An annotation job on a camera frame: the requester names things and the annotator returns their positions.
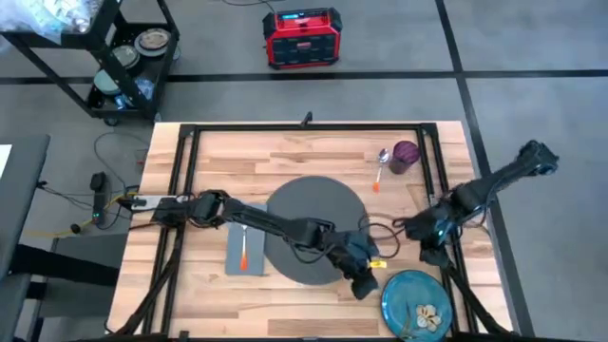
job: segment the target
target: blue ceramic plate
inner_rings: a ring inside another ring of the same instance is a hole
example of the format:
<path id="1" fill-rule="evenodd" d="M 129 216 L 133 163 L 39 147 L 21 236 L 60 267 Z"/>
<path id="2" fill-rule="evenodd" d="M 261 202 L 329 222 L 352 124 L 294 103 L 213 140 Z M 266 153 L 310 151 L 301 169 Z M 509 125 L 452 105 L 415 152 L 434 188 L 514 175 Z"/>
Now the blue ceramic plate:
<path id="1" fill-rule="evenodd" d="M 382 293 L 382 315 L 389 329 L 407 341 L 439 341 L 452 322 L 446 291 L 421 271 L 394 275 Z"/>

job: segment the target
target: red power station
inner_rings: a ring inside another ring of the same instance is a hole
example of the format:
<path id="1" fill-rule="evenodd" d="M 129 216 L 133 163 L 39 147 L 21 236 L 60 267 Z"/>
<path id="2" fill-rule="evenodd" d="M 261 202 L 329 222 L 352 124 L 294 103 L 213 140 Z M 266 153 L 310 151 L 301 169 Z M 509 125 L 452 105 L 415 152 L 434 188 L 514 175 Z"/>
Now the red power station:
<path id="1" fill-rule="evenodd" d="M 342 20 L 334 8 L 268 13 L 262 22 L 270 67 L 328 66 L 339 58 Z"/>

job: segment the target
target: metal cart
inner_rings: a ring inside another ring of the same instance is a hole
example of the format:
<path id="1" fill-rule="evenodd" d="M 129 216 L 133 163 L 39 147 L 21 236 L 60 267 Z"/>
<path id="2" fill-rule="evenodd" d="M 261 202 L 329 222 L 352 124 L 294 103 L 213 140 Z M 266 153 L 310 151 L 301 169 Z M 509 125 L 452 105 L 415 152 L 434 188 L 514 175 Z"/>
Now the metal cart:
<path id="1" fill-rule="evenodd" d="M 165 0 L 157 0 L 166 23 L 127 23 L 120 11 L 122 0 L 102 0 L 97 14 L 91 18 L 87 32 L 64 32 L 61 45 L 39 36 L 32 31 L 0 31 L 24 56 L 43 71 L 49 79 L 59 86 L 80 108 L 93 118 L 104 119 L 108 125 L 116 125 L 119 119 L 144 119 L 149 122 L 162 120 L 158 111 L 164 85 L 178 48 L 180 31 L 178 30 Z M 105 38 L 114 24 L 116 31 L 108 45 Z M 137 36 L 147 29 L 166 29 L 171 33 L 167 50 L 162 57 L 141 57 L 141 75 L 154 83 L 154 92 L 150 100 L 146 99 L 123 65 L 112 53 L 112 49 L 122 45 L 133 45 Z M 122 94 L 132 107 L 119 109 L 108 101 L 105 95 L 91 85 L 86 99 L 82 99 L 53 69 L 50 68 L 31 48 L 72 48 L 87 50 L 114 80 Z"/>

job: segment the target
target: yellow object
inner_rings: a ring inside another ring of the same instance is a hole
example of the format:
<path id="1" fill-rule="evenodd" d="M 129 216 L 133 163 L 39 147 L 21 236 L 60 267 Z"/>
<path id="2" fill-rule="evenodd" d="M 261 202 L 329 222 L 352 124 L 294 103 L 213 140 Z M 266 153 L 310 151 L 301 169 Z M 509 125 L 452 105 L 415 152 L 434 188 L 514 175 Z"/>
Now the yellow object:
<path id="1" fill-rule="evenodd" d="M 135 196 L 137 195 L 137 192 L 128 192 L 126 193 L 127 196 Z M 114 199 L 111 199 L 110 202 L 108 202 L 104 209 L 107 209 L 110 207 L 110 205 L 116 203 L 117 200 L 120 200 L 124 197 L 124 195 L 119 195 L 117 197 L 115 197 Z M 79 226 L 81 228 L 85 228 L 87 225 L 91 224 L 93 222 L 92 219 L 88 219 L 84 222 L 82 222 L 81 224 L 79 224 Z M 67 237 L 70 235 L 73 235 L 71 230 L 68 231 L 64 231 L 64 232 L 59 232 L 59 233 L 45 233 L 45 232 L 25 232 L 25 234 L 29 237 L 37 237 L 37 238 L 62 238 L 62 237 Z"/>
<path id="2" fill-rule="evenodd" d="M 370 261 L 370 267 L 387 268 L 387 262 L 385 260 L 372 260 L 372 261 Z"/>

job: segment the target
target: wooden table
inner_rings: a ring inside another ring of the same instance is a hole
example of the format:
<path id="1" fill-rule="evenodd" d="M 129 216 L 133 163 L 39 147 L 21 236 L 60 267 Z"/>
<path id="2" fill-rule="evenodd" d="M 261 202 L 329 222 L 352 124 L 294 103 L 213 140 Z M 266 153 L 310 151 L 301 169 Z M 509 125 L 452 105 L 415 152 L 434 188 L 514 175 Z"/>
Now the wooden table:
<path id="1" fill-rule="evenodd" d="M 471 180 L 474 173 L 460 122 L 438 122 L 437 126 L 449 184 Z M 179 127 L 179 123 L 156 125 L 142 177 L 142 194 L 166 194 Z M 401 140 L 416 142 L 415 133 L 203 132 L 193 189 L 196 192 L 224 189 L 245 202 L 264 202 L 287 181 L 305 175 L 323 175 L 347 184 L 365 203 L 369 213 L 413 216 L 428 207 L 419 162 L 406 175 L 385 172 L 380 193 L 371 191 L 378 151 L 391 148 Z M 183 187 L 189 143 L 184 150 L 179 189 Z M 431 167 L 437 180 L 434 162 Z M 138 214 L 133 224 L 147 222 L 150 216 Z M 108 320 L 111 330 L 120 328 L 145 296 L 159 234 L 158 227 L 129 234 Z M 302 285 L 280 274 L 268 260 L 266 276 L 226 275 L 227 235 L 227 229 L 187 227 L 171 321 L 172 336 L 181 330 L 196 337 L 392 336 L 380 313 L 379 290 L 357 301 L 346 280 L 325 286 Z M 405 236 L 400 239 L 401 252 L 388 260 L 388 268 L 374 270 L 380 286 L 404 269 L 422 270 L 440 279 L 437 267 L 418 260 L 418 242 L 409 241 Z M 461 242 L 473 291 L 499 323 L 510 329 L 503 287 L 487 234 L 481 229 L 468 229 Z M 379 247 L 389 254 L 394 248 L 392 243 L 383 241 Z M 466 330 L 462 299 L 457 296 L 456 301 L 461 330 Z M 153 332 L 160 329 L 162 303 L 163 294 L 157 302 Z"/>

